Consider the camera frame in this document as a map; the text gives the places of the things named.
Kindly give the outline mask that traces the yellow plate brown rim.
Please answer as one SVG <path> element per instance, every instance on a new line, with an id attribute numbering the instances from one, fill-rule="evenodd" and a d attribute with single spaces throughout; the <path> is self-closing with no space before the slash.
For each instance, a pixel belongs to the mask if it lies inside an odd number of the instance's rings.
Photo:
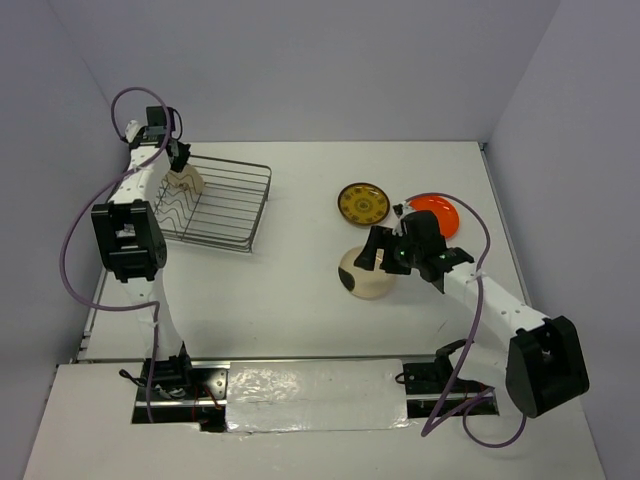
<path id="1" fill-rule="evenodd" d="M 356 182 L 340 191 L 337 208 L 351 225 L 370 227 L 386 219 L 391 210 L 391 202 L 380 187 L 371 183 Z"/>

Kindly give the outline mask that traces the pink floral plate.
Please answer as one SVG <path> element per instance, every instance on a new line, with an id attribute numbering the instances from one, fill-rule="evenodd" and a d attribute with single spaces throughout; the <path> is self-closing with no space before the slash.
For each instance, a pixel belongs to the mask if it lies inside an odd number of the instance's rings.
<path id="1" fill-rule="evenodd" d="M 379 299 L 392 291 L 396 284 L 396 277 L 380 268 L 383 259 L 381 249 L 376 252 L 372 271 L 356 267 L 354 262 L 361 251 L 361 246 L 354 247 L 342 256 L 338 265 L 339 280 L 351 295 L 359 299 Z"/>

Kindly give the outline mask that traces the orange plate front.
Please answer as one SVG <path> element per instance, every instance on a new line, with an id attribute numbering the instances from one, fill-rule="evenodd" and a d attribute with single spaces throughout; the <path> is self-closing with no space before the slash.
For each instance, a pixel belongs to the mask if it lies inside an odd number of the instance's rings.
<path id="1" fill-rule="evenodd" d="M 409 200 L 408 205 L 416 211 L 434 213 L 439 223 L 440 232 L 446 239 L 451 239 L 458 232 L 459 214 L 447 199 L 437 195 L 421 195 Z"/>

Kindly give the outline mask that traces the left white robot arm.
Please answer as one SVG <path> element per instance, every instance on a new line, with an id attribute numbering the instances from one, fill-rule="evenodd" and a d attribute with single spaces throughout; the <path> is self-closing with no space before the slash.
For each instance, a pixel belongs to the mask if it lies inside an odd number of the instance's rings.
<path id="1" fill-rule="evenodd" d="M 155 215 L 155 202 L 166 175 L 179 171 L 189 146 L 173 137 L 176 110 L 146 108 L 145 125 L 125 129 L 132 172 L 109 200 L 92 207 L 91 220 L 104 267 L 113 273 L 136 311 L 145 341 L 145 360 L 136 382 L 164 399 L 182 399 L 195 389 L 196 374 L 166 299 L 163 269 L 168 249 Z"/>

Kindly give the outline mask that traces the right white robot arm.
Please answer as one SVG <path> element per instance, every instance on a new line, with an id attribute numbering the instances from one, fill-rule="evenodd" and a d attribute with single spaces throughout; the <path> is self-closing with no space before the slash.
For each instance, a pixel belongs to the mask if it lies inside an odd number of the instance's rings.
<path id="1" fill-rule="evenodd" d="M 577 328 L 564 316 L 550 318 L 525 305 L 480 272 L 480 262 L 449 247 L 430 211 L 404 215 L 395 228 L 373 226 L 354 266 L 378 266 L 392 275 L 420 277 L 473 310 L 507 350 L 505 386 L 528 418 L 586 393 L 590 388 Z"/>

